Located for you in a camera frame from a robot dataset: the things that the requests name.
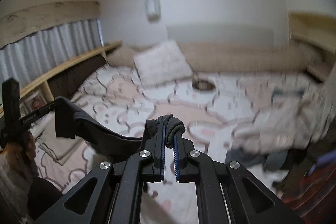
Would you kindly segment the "dark grey tank top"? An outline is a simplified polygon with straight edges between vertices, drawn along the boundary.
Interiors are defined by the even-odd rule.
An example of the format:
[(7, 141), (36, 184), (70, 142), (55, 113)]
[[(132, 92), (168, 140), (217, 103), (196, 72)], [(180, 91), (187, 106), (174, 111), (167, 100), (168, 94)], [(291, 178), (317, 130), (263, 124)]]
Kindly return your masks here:
[(166, 147), (173, 146), (177, 133), (183, 134), (184, 123), (173, 115), (161, 116), (158, 119), (148, 119), (142, 137), (129, 137), (118, 134), (93, 119), (87, 112), (64, 97), (55, 100), (55, 133), (59, 138), (74, 139), (80, 137), (102, 155), (117, 159), (128, 158), (133, 153), (145, 147), (149, 139), (153, 139), (163, 128), (166, 129), (164, 143)]

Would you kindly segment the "brown round item on bed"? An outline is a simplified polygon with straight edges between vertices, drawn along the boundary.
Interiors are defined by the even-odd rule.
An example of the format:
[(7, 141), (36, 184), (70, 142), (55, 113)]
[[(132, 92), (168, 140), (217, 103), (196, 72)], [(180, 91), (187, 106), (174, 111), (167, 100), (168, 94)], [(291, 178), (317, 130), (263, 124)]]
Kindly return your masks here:
[(216, 89), (216, 86), (212, 82), (203, 79), (193, 79), (192, 87), (193, 89), (201, 92), (207, 92)]

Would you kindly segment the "cartoon bear bed sheet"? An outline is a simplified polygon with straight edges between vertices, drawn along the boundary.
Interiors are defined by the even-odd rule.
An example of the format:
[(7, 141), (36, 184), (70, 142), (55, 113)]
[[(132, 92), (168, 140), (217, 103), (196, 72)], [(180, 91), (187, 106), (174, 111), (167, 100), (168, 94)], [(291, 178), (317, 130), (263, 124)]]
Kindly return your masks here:
[[(201, 92), (193, 89), (191, 79), (144, 88), (135, 69), (106, 65), (84, 81), (74, 101), (108, 129), (129, 137), (142, 137), (147, 119), (173, 114), (186, 127), (184, 138), (213, 160), (225, 162), (227, 151), (232, 149), (233, 130), (255, 116), (238, 82), (287, 74), (301, 73), (197, 73), (198, 79), (210, 80), (216, 86), (215, 90)], [(34, 134), (52, 118), (54, 114), (46, 116), (33, 129)], [(55, 162), (37, 143), (35, 161), (39, 177), (65, 194), (101, 159), (83, 141), (64, 165)], [(194, 184), (175, 181), (172, 149), (166, 150), (165, 161), (165, 179), (149, 184), (148, 194), (144, 194), (140, 223), (199, 223)]]

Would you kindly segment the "pile of light clothes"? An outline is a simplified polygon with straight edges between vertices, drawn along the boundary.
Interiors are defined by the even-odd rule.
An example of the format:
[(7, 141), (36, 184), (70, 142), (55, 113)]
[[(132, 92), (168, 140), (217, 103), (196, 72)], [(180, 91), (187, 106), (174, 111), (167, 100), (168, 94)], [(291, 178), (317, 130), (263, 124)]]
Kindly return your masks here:
[(240, 80), (238, 87), (255, 116), (233, 130), (233, 149), (252, 154), (304, 149), (322, 139), (335, 119), (335, 87), (306, 75), (261, 75)]

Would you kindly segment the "white fluffy pillow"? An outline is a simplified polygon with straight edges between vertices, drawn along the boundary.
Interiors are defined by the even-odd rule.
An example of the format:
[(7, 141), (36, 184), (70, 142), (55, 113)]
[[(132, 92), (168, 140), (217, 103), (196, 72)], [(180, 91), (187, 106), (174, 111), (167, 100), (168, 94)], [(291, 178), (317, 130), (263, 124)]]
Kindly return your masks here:
[(137, 53), (133, 59), (141, 83), (146, 87), (193, 76), (192, 69), (174, 40)]

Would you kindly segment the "beige long bolster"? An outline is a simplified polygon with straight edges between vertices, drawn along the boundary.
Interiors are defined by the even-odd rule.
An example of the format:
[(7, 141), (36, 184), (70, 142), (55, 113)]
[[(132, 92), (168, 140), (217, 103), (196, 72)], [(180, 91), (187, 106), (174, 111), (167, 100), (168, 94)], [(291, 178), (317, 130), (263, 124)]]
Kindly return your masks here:
[[(151, 47), (121, 46), (107, 56), (114, 67), (135, 68), (134, 55)], [(193, 72), (291, 72), (304, 71), (322, 60), (311, 46), (259, 47), (215, 42), (177, 43)]]

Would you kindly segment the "white wall device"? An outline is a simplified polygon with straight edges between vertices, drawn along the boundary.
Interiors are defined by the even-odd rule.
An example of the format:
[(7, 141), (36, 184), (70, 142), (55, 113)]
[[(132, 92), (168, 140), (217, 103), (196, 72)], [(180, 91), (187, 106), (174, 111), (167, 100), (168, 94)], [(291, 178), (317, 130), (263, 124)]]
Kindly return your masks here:
[(149, 22), (156, 22), (161, 18), (160, 0), (145, 0), (145, 14)]

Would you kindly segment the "folded beige cloth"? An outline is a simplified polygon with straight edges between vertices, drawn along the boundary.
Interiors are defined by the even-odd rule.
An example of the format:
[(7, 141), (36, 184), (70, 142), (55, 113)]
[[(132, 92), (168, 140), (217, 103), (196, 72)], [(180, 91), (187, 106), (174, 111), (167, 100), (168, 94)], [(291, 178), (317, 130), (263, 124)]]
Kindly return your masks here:
[(64, 165), (72, 154), (78, 149), (83, 139), (59, 138), (55, 131), (55, 118), (40, 126), (35, 138), (41, 149), (45, 151), (59, 165)]

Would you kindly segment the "wooden headboard shelf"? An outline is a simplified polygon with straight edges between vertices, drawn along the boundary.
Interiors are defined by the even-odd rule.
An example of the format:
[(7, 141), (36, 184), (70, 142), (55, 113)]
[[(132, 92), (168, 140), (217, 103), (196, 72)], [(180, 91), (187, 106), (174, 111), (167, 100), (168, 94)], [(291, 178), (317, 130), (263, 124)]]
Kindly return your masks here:
[(107, 64), (107, 54), (120, 46), (121, 41), (112, 42), (54, 67), (20, 88), (20, 105), (30, 113), (37, 107), (52, 102), (57, 96), (71, 99), (94, 71)]

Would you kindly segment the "grey curtain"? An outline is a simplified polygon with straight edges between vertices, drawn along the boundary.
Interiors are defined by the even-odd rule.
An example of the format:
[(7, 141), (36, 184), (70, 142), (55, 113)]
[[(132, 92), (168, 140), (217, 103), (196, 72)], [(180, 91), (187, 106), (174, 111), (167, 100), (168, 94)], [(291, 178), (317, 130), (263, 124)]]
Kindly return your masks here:
[(1, 49), (1, 82), (13, 78), (24, 87), (56, 66), (101, 46), (98, 19), (36, 32)]

